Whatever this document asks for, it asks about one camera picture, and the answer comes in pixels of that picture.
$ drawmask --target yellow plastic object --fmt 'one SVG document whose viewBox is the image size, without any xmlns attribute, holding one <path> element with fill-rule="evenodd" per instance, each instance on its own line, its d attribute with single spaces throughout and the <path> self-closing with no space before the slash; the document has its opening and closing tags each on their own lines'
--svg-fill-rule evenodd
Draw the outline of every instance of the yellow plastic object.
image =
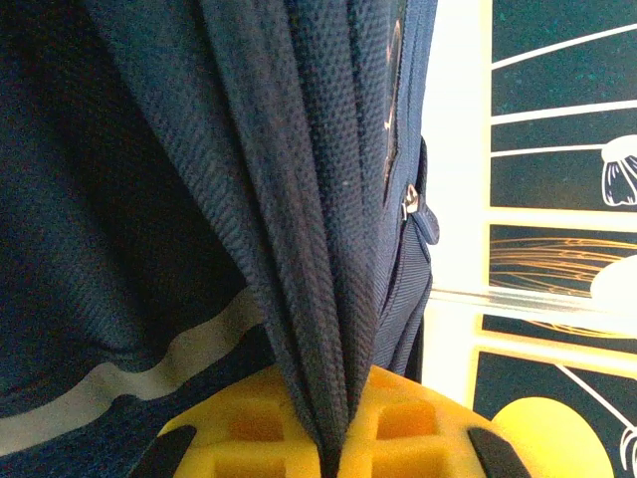
<svg viewBox="0 0 637 478">
<path fill-rule="evenodd" d="M 160 435 L 197 433 L 177 478 L 320 478 L 317 448 L 269 367 L 170 420 Z M 496 425 L 399 375 L 373 367 L 340 460 L 339 478 L 485 478 L 467 429 Z"/>
<path fill-rule="evenodd" d="M 503 437 L 518 446 L 532 476 L 612 478 L 613 467 L 599 437 L 569 406 L 541 396 L 518 399 L 494 418 Z"/>
</svg>

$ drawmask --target dark green panel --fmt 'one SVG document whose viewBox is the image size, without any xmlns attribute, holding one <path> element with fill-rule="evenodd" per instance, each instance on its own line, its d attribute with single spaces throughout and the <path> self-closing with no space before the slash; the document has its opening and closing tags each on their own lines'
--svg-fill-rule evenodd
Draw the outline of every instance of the dark green panel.
<svg viewBox="0 0 637 478">
<path fill-rule="evenodd" d="M 637 422 L 636 380 L 576 368 L 570 370 L 600 393 L 631 423 Z M 579 413 L 604 445 L 615 476 L 632 476 L 630 468 L 628 472 L 623 470 L 619 455 L 624 425 L 555 365 L 480 353 L 474 398 L 476 412 L 493 419 L 509 403 L 529 396 L 543 396 L 560 401 Z M 627 453 L 631 452 L 632 447 L 629 446 Z"/>
<path fill-rule="evenodd" d="M 599 149 L 494 157 L 491 205 L 587 211 L 637 211 L 633 206 L 604 203 Z M 627 184 L 622 176 L 615 179 Z"/>
<path fill-rule="evenodd" d="M 637 98 L 637 31 L 494 70 L 492 114 Z"/>
<path fill-rule="evenodd" d="M 637 134 L 637 109 L 497 124 L 491 128 L 491 150 L 605 144 L 627 134 Z"/>
<path fill-rule="evenodd" d="M 634 0 L 494 0 L 493 61 L 637 23 Z"/>
<path fill-rule="evenodd" d="M 543 227 L 491 226 L 492 286 L 590 297 L 604 267 L 637 254 L 637 234 Z"/>
</svg>

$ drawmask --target white line illustration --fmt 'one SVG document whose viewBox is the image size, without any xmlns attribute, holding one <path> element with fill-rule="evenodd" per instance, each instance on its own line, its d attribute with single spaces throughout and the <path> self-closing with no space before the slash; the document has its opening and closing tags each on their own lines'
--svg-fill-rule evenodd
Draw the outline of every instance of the white line illustration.
<svg viewBox="0 0 637 478">
<path fill-rule="evenodd" d="M 601 150 L 601 192 L 606 205 L 637 204 L 637 134 L 620 136 Z"/>
<path fill-rule="evenodd" d="M 590 396 L 592 396 L 600 405 L 606 408 L 612 415 L 617 418 L 626 429 L 621 435 L 619 440 L 619 456 L 621 457 L 621 466 L 625 471 L 628 470 L 628 447 L 632 442 L 632 449 L 630 451 L 630 464 L 633 472 L 633 476 L 637 478 L 637 427 L 633 425 L 628 418 L 621 414 L 621 412 L 615 408 L 606 398 L 601 396 L 592 386 L 582 380 L 575 373 L 570 371 L 564 365 L 556 364 L 557 368 L 559 368 L 566 376 L 568 376 L 571 380 L 581 386 L 584 391 L 586 391 Z"/>
<path fill-rule="evenodd" d="M 571 115 L 584 115 L 586 113 L 614 112 L 617 110 L 630 110 L 632 108 L 637 108 L 637 100 L 593 103 L 590 105 L 577 105 L 574 107 L 549 108 L 547 110 L 534 110 L 532 112 L 497 115 L 491 117 L 491 125 L 529 120 L 543 120 L 544 118 L 568 117 Z"/>
<path fill-rule="evenodd" d="M 565 42 L 555 43 L 553 45 L 548 45 L 547 47 L 538 48 L 536 50 L 531 50 L 529 52 L 520 53 L 519 55 L 515 55 L 513 57 L 504 58 L 503 60 L 493 62 L 491 64 L 491 69 L 497 70 L 498 68 L 507 67 L 508 65 L 523 62 L 524 60 L 528 60 L 530 58 L 539 57 L 541 55 L 552 53 L 557 50 L 573 47 L 575 45 L 581 45 L 582 43 L 598 40 L 600 38 L 610 37 L 612 35 L 617 35 L 619 33 L 630 32 L 632 30 L 637 30 L 637 23 L 633 23 L 632 25 L 626 25 L 623 27 L 612 28 L 610 30 L 593 33 L 591 35 L 585 35 L 583 37 L 573 38 L 572 40 L 566 40 Z"/>
<path fill-rule="evenodd" d="M 543 152 L 594 151 L 595 149 L 601 149 L 604 146 L 605 144 L 574 144 L 569 146 L 530 147 L 527 149 L 494 151 L 491 153 L 491 157 L 518 156 L 522 154 L 542 154 Z"/>
</svg>

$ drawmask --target black rubber piece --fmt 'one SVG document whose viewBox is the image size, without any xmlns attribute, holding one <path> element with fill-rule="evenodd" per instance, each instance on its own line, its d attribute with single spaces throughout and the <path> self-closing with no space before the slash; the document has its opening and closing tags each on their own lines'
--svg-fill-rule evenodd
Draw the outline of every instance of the black rubber piece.
<svg viewBox="0 0 637 478">
<path fill-rule="evenodd" d="M 531 478 L 507 440 L 484 428 L 470 428 L 468 433 L 487 478 Z"/>
<path fill-rule="evenodd" d="M 184 425 L 158 436 L 128 478 L 172 478 L 196 433 L 194 426 Z"/>
</svg>

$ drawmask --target navy blue backpack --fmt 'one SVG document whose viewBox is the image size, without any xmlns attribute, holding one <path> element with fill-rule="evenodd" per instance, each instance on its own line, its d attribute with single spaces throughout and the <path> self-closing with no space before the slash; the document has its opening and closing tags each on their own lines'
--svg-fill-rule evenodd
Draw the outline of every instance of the navy blue backpack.
<svg viewBox="0 0 637 478">
<path fill-rule="evenodd" d="M 273 362 L 335 473 L 419 373 L 435 3 L 3 6 L 0 476 L 125 476 Z"/>
</svg>

